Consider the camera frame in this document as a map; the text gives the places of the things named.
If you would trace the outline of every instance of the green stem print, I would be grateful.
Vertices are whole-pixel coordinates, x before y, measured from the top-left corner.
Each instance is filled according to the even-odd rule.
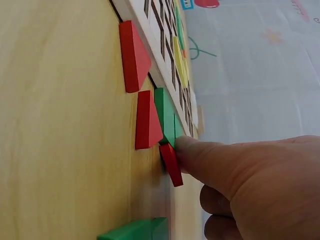
[[[197,59],[197,58],[199,57],[199,55],[200,55],[200,52],[201,52],[201,53],[208,54],[208,55],[213,56],[213,57],[217,57],[217,55],[215,55],[215,54],[213,54],[213,53],[210,53],[210,52],[208,52],[208,51],[199,49],[198,44],[195,42],[195,40],[193,40],[190,36],[189,36],[188,38],[191,40],[191,42],[192,42],[193,45],[194,45],[194,47],[189,48],[189,50],[190,50],[190,51],[191,51],[191,50],[195,50],[195,51],[196,51],[195,57],[191,57],[191,60]]]

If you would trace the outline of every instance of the red fruit print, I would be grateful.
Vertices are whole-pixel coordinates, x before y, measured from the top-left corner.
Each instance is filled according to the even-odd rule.
[[[218,0],[194,0],[194,4],[199,7],[208,8],[208,9],[213,9],[220,6],[220,3]]]

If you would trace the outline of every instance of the green block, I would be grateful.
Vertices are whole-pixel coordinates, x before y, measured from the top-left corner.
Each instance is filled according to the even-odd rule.
[[[184,130],[180,124],[179,117],[174,115],[174,137],[177,139],[184,135]]]
[[[175,7],[175,19],[176,19],[176,28],[177,28],[180,47],[181,47],[181,50],[184,50],[185,49],[184,28],[182,25],[182,20],[181,20],[179,9],[177,6]]]
[[[150,220],[139,220],[102,234],[97,240],[152,240]]]
[[[152,240],[169,240],[169,222],[166,217],[158,217],[151,221]]]
[[[163,133],[160,144],[175,146],[175,112],[167,90],[163,87],[154,90],[154,103]]]

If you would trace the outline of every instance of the red trapezoid block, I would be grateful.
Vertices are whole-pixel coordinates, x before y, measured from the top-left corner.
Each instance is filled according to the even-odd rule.
[[[151,68],[151,59],[132,21],[120,23],[119,33],[125,91],[138,92]]]
[[[181,170],[177,162],[177,156],[174,148],[167,143],[159,146],[166,170],[168,171],[174,187],[184,184],[182,180]]]
[[[138,93],[136,113],[135,149],[149,149],[164,138],[150,90]]]

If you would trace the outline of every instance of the wooden board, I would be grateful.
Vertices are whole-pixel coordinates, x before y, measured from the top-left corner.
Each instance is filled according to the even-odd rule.
[[[110,3],[3,1],[0,18],[0,239],[95,239],[148,217],[199,239],[199,183],[172,189],[158,146],[135,150]]]

